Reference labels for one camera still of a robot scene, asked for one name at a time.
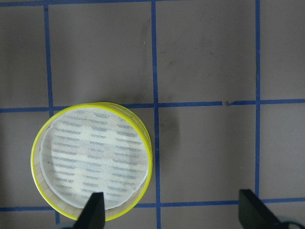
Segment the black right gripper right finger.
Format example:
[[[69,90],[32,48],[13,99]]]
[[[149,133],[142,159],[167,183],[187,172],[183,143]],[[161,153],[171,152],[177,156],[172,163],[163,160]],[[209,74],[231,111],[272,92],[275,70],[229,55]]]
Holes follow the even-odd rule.
[[[250,189],[239,190],[239,222],[244,229],[286,228]]]

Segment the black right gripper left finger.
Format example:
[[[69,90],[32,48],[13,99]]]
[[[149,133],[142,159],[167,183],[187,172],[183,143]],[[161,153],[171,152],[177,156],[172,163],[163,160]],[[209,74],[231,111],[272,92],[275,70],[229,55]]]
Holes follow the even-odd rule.
[[[103,192],[92,193],[74,229],[103,229],[105,226],[105,205]]]

